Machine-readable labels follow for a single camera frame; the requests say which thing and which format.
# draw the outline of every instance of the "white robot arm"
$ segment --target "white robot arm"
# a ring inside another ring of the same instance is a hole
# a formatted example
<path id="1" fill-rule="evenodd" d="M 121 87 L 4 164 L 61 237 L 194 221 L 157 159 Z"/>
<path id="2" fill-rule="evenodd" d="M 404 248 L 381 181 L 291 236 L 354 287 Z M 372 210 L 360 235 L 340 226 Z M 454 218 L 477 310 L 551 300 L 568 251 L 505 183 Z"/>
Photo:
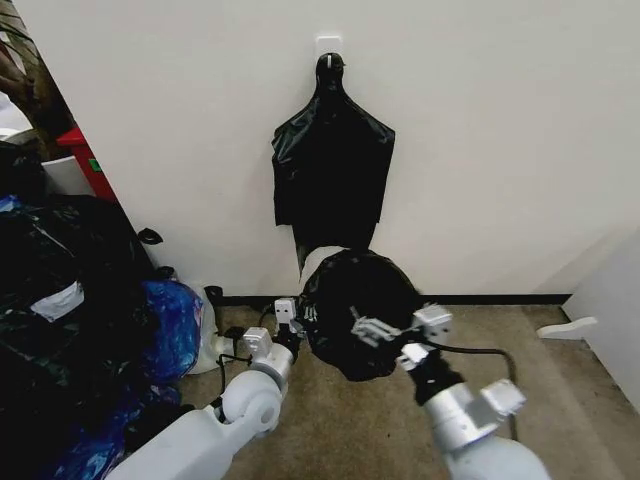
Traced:
<path id="1" fill-rule="evenodd" d="M 244 334 L 252 353 L 250 370 L 230 382 L 216 407 L 209 405 L 180 417 L 116 467 L 107 480 L 220 479 L 238 450 L 273 430 L 300 333 L 293 299 L 278 300 L 276 316 L 276 343 L 264 328 L 250 328 Z M 352 333 L 374 347 L 404 341 L 407 335 L 416 339 L 402 347 L 398 362 L 416 385 L 416 401 L 432 419 L 434 439 L 452 479 L 549 479 L 542 462 L 528 448 L 493 435 L 524 404 L 518 388 L 509 380 L 500 380 L 474 397 L 439 351 L 419 343 L 420 338 L 436 341 L 446 336 L 450 321 L 445 309 L 428 306 L 414 314 L 409 331 L 362 318 Z"/>

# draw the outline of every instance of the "white plastic object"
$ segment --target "white plastic object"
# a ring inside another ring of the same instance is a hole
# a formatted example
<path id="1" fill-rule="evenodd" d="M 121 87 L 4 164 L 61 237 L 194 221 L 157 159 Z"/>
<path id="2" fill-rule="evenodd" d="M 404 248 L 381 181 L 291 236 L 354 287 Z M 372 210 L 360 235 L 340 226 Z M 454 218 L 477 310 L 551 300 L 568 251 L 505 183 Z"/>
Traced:
<path id="1" fill-rule="evenodd" d="M 538 337 L 551 340 L 582 340 L 598 324 L 595 317 L 583 317 L 569 323 L 538 329 Z"/>
<path id="2" fill-rule="evenodd" d="M 325 53 L 339 53 L 344 57 L 342 37 L 337 34 L 323 34 L 316 37 L 316 57 L 314 62 L 318 61 Z"/>
<path id="3" fill-rule="evenodd" d="M 506 438 L 484 437 L 444 458 L 452 480 L 551 480 L 535 453 Z"/>
<path id="4" fill-rule="evenodd" d="M 216 325 L 215 309 L 206 299 L 203 288 L 193 288 L 194 292 L 198 292 L 201 298 L 204 298 L 204 306 L 202 309 L 202 322 L 200 323 L 200 349 L 198 350 L 198 359 L 196 364 L 187 375 L 198 375 L 208 372 L 214 368 L 219 368 L 218 358 L 221 353 L 233 355 L 233 340 L 218 335 L 218 327 Z"/>
<path id="5" fill-rule="evenodd" d="M 31 305 L 31 310 L 52 323 L 75 309 L 82 302 L 84 302 L 84 290 L 82 285 L 75 281 L 58 293 L 38 300 Z"/>
<path id="6" fill-rule="evenodd" d="M 291 320 L 296 318 L 296 301 L 293 298 L 279 298 L 274 302 L 276 311 L 276 320 L 278 324 L 285 323 L 289 325 L 289 330 L 296 333 L 295 328 L 291 325 Z"/>

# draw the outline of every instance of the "black garbage bag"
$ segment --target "black garbage bag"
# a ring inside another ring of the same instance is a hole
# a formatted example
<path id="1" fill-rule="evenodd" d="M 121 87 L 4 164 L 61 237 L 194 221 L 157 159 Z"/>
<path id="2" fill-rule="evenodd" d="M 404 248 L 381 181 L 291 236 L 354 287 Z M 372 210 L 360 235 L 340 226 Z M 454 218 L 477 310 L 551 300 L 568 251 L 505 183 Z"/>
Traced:
<path id="1" fill-rule="evenodd" d="M 112 290 L 152 274 L 120 207 L 90 196 L 51 196 L 0 214 L 0 312 L 28 309 L 79 281 L 85 297 L 113 301 Z"/>
<path id="2" fill-rule="evenodd" d="M 397 351 L 374 348 L 351 333 L 356 316 L 404 330 L 422 305 L 418 291 L 388 258 L 343 250 L 322 261 L 300 296 L 309 344 L 320 360 L 351 381 L 390 375 Z"/>
<path id="3" fill-rule="evenodd" d="M 46 175 L 33 149 L 0 141 L 0 198 L 17 195 L 23 203 L 45 198 Z"/>
<path id="4" fill-rule="evenodd" d="M 125 386 L 148 386 L 140 364 L 157 318 L 141 280 L 152 268 L 119 207 L 93 197 L 0 213 L 0 229 L 4 467 L 32 478 L 64 454 L 70 425 L 100 431 Z M 70 311 L 32 310 L 70 284 L 83 293 Z"/>
<path id="5" fill-rule="evenodd" d="M 368 248 L 380 220 L 395 132 L 349 98 L 343 72 L 321 56 L 313 97 L 272 141 L 276 225 L 293 226 L 301 266 L 319 246 Z"/>

